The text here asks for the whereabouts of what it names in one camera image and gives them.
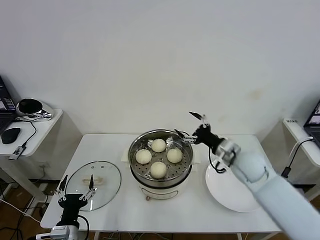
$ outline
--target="metal rim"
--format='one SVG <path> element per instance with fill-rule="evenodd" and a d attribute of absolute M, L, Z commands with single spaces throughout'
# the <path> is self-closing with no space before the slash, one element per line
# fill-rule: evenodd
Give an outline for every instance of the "metal rim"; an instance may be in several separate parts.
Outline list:
<path fill-rule="evenodd" d="M 119 190 L 120 190 L 120 187 L 121 187 L 121 183 L 122 183 L 122 175 L 121 175 L 121 172 L 120 172 L 119 168 L 118 168 L 115 164 L 113 164 L 112 162 L 109 162 L 109 161 L 91 161 L 91 162 L 89 162 L 89 163 L 81 166 L 80 168 L 78 168 L 78 170 L 76 170 L 76 171 L 71 175 L 71 177 L 69 178 L 68 182 L 67 182 L 66 185 L 65 185 L 65 190 L 67 190 L 68 184 L 69 184 L 71 178 L 76 174 L 76 172 L 78 172 L 78 171 L 79 171 L 80 169 L 82 169 L 83 167 L 85 167 L 85 166 L 87 166 L 87 165 L 89 165 L 89 164 L 92 164 L 92 163 L 108 163 L 108 164 L 111 164 L 111 165 L 115 166 L 115 168 L 118 170 L 119 175 L 120 175 L 120 183 L 119 183 L 118 190 L 115 192 L 114 196 L 113 196 L 108 202 L 106 202 L 104 205 L 102 205 L 102 206 L 94 209 L 94 210 L 97 210 L 97 209 L 100 209 L 100 208 L 104 207 L 104 206 L 107 205 L 108 203 L 110 203 L 110 202 L 116 197 L 116 195 L 118 194 L 118 192 L 119 192 Z M 92 212 L 92 211 L 94 211 L 94 210 L 81 210 L 81 209 L 80 209 L 81 212 Z"/>
<path fill-rule="evenodd" d="M 152 141 L 162 139 L 166 142 L 166 148 L 162 152 L 154 152 L 151 148 Z M 177 163 L 169 162 L 167 153 L 170 149 L 178 148 L 182 151 L 182 160 Z M 138 150 L 147 149 L 150 151 L 152 158 L 149 163 L 140 164 L 136 161 L 135 155 Z M 192 166 L 193 148 L 190 144 L 182 141 L 175 131 L 167 129 L 155 129 L 147 131 L 138 136 L 130 145 L 127 154 L 130 163 L 131 173 L 139 182 L 143 182 L 146 187 L 167 189 L 182 182 L 189 173 Z M 166 176 L 155 179 L 150 174 L 150 167 L 155 162 L 166 164 Z"/>
<path fill-rule="evenodd" d="M 177 183 L 175 183 L 175 184 L 173 184 L 173 185 L 170 185 L 170 186 L 149 186 L 149 185 L 147 185 L 145 182 L 142 182 L 140 179 L 138 179 L 137 176 L 133 173 L 132 168 L 130 167 L 130 171 L 131 171 L 133 177 L 135 178 L 135 180 L 138 181 L 138 183 L 142 184 L 143 186 L 145 186 L 145 187 L 147 187 L 147 188 L 150 188 L 150 189 L 158 189 L 158 190 L 171 189 L 171 188 L 174 188 L 174 187 L 182 184 L 182 183 L 187 179 L 187 177 L 190 175 L 191 170 L 192 170 L 192 165 L 190 166 L 190 169 L 189 169 L 189 171 L 187 172 L 187 174 L 185 175 L 185 177 L 184 177 L 181 181 L 179 181 L 179 182 L 177 182 Z"/>

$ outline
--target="wooden floor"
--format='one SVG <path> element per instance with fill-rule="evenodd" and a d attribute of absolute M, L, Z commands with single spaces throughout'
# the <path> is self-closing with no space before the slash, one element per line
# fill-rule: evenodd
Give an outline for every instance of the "wooden floor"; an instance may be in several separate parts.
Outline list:
<path fill-rule="evenodd" d="M 53 190 L 56 189 L 56 184 L 50 184 L 45 190 L 46 193 L 53 193 Z M 17 189 L 11 189 L 10 192 L 5 196 L 6 200 L 17 208 L 23 209 L 25 205 L 31 199 L 31 195 L 25 191 L 22 187 Z M 312 201 L 312 204 L 315 207 L 320 207 L 320 196 Z M 5 227 L 15 229 L 17 227 L 18 219 L 20 217 L 20 212 L 18 212 L 13 207 L 0 202 L 0 240 L 17 240 L 17 236 L 13 235 L 14 230 L 2 229 Z M 41 220 L 39 209 L 35 209 L 32 215 L 35 219 Z M 22 222 L 19 227 L 23 233 L 23 240 L 27 240 L 29 237 L 35 236 L 36 234 L 46 233 L 48 230 L 40 227 L 39 223 L 32 220 L 30 217 L 23 217 Z M 101 233 L 100 240 L 110 238 L 112 233 Z M 246 240 L 250 240 L 253 234 L 249 234 Z M 163 237 L 168 240 L 237 240 L 236 234 L 180 234 L 180 233 L 166 233 L 162 234 Z M 121 240 L 132 240 L 131 237 L 134 237 L 134 234 L 131 233 L 131 236 L 128 233 L 114 233 L 112 239 L 121 239 Z M 89 239 L 93 240 L 94 232 L 91 232 Z M 162 238 L 156 234 L 145 233 L 143 235 L 138 235 L 134 240 L 161 240 Z M 279 233 L 271 240 L 289 240 L 285 234 Z"/>

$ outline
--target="white cable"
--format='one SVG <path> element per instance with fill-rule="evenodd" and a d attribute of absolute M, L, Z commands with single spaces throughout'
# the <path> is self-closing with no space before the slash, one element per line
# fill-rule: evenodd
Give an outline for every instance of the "white cable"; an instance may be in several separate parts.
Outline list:
<path fill-rule="evenodd" d="M 35 220 L 36 222 L 40 223 L 40 222 L 39 222 L 37 219 L 35 219 L 33 216 L 29 215 L 28 213 L 25 213 L 25 212 L 21 211 L 20 209 L 18 209 L 18 208 L 16 208 L 15 206 L 13 206 L 11 203 L 8 203 L 8 202 L 6 202 L 5 200 L 3 200 L 3 199 L 1 199 L 1 198 L 0 198 L 0 201 L 6 203 L 6 204 L 8 204 L 8 205 L 10 205 L 11 207 L 17 209 L 20 213 L 22 213 L 22 214 L 24 214 L 24 215 L 27 215 L 28 217 L 32 218 L 32 219 Z"/>
<path fill-rule="evenodd" d="M 119 232 L 119 237 L 118 238 L 113 238 L 114 234 L 116 232 L 112 232 L 109 237 L 103 237 L 102 239 L 108 239 L 108 240 L 118 240 L 120 238 L 120 232 Z"/>
<path fill-rule="evenodd" d="M 314 139 L 313 136 L 308 136 L 308 137 L 306 137 L 306 138 L 304 138 L 304 139 L 301 139 L 301 140 L 299 140 L 299 141 L 297 141 L 297 142 L 295 143 L 295 145 L 293 146 L 293 148 L 291 149 L 291 152 L 290 152 L 290 154 L 289 154 L 288 164 L 291 163 L 291 158 L 292 158 L 292 156 L 293 156 L 293 153 L 296 151 L 296 147 L 297 147 L 300 143 L 302 143 L 302 142 L 304 142 L 304 141 L 306 141 L 306 140 L 312 140 L 312 139 Z"/>

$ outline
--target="white desk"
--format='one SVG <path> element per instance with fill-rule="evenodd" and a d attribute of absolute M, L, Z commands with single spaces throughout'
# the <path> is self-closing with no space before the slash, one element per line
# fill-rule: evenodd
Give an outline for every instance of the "white desk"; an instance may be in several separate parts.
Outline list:
<path fill-rule="evenodd" d="M 173 199 L 145 200 L 126 163 L 124 151 L 137 135 L 87 134 L 83 136 L 64 175 L 71 176 L 81 166 L 93 161 L 109 161 L 121 172 L 122 183 L 116 197 L 100 209 L 83 212 L 90 230 L 97 232 L 157 232 L 157 233 L 270 233 L 280 229 L 260 208 L 251 213 L 229 210 L 209 193 L 205 170 L 209 164 L 208 148 L 198 145 L 201 163 L 189 176 L 186 190 Z M 241 146 L 264 154 L 253 135 L 228 136 Z M 62 208 L 54 196 L 41 220 L 43 228 L 52 228 L 60 220 Z M 80 222 L 80 230 L 86 225 Z"/>
<path fill-rule="evenodd" d="M 285 118 L 283 120 L 283 124 L 297 142 L 309 137 L 309 135 L 304 130 L 304 122 L 301 119 Z M 320 168 L 320 148 L 314 142 L 307 141 L 301 145 L 301 149 L 306 154 L 311 163 Z"/>
<path fill-rule="evenodd" d="M 54 112 L 54 116 L 51 120 L 33 123 L 36 128 L 36 134 L 27 142 L 26 149 L 21 156 L 29 157 L 37 150 L 63 113 L 61 109 L 54 109 Z M 29 122 L 13 122 L 8 127 L 8 129 L 11 128 L 21 128 L 21 132 L 13 143 L 3 144 L 0 142 L 0 168 L 25 190 L 37 198 L 37 200 L 44 201 L 46 196 L 41 192 L 41 190 L 32 184 L 25 174 L 18 169 L 15 164 L 13 164 L 13 160 L 8 160 L 8 157 L 16 150 L 16 148 L 21 146 L 35 130 Z"/>

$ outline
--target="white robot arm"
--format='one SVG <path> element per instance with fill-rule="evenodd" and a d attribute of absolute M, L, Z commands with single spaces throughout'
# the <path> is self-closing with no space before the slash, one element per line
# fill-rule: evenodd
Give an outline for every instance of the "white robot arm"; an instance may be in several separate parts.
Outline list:
<path fill-rule="evenodd" d="M 319 212 L 284 178 L 277 175 L 263 155 L 241 151 L 234 142 L 211 133 L 205 116 L 190 112 L 202 125 L 186 142 L 206 144 L 252 192 L 275 223 L 292 240 L 320 240 Z"/>

